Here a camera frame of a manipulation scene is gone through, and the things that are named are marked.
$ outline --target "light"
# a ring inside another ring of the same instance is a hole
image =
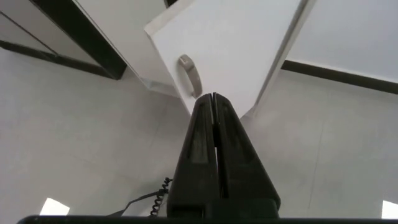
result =
[[[381,218],[383,219],[397,219],[398,205],[388,201],[383,201],[383,208],[381,210]]]
[[[52,199],[47,198],[44,202],[40,215],[68,215],[69,207]]]

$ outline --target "open cabinet door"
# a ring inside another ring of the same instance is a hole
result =
[[[305,3],[179,0],[145,31],[190,113],[196,98],[217,92],[230,100],[241,118],[264,91]]]

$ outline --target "black cable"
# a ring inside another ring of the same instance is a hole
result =
[[[159,189],[159,191],[157,192],[155,204],[152,206],[152,211],[150,211],[149,217],[157,217],[158,216],[159,208],[162,205],[164,195],[169,193],[169,190],[167,189],[167,187],[169,186],[169,183],[171,181],[173,181],[173,179],[170,179],[168,177],[165,178],[164,184],[162,184],[162,188]]]
[[[169,183],[171,181],[173,181],[173,180],[168,178],[168,177],[166,177],[165,180],[164,180],[164,184],[162,184],[162,189],[159,189],[158,191],[155,191],[155,192],[152,192],[152,193],[149,193],[149,194],[145,194],[145,195],[143,195],[143,196],[141,196],[141,197],[139,197],[137,199],[134,199],[134,200],[130,201],[126,205],[126,208],[124,208],[123,210],[117,211],[117,212],[112,213],[112,214],[110,214],[108,216],[120,217],[132,203],[144,200],[145,198],[156,196],[155,205],[152,206],[152,211],[150,211],[150,215],[149,215],[150,217],[156,217],[158,212],[159,212],[160,205],[163,202],[164,195],[169,193],[169,190],[167,189],[167,187],[169,186]]]

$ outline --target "coiled cable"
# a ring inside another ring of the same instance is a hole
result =
[[[170,179],[168,177],[165,178],[164,184],[162,184],[162,188],[159,189],[159,191],[156,194],[156,199],[155,199],[155,204],[152,206],[152,211],[150,211],[149,217],[157,217],[159,214],[159,209],[160,206],[162,205],[164,195],[169,193],[168,186],[169,183],[173,181],[173,179]]]

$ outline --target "cabinet handle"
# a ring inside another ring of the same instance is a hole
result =
[[[196,99],[202,93],[201,81],[198,70],[193,63],[193,60],[186,54],[183,54],[178,58],[178,64],[186,71],[189,80],[193,86],[192,96]]]

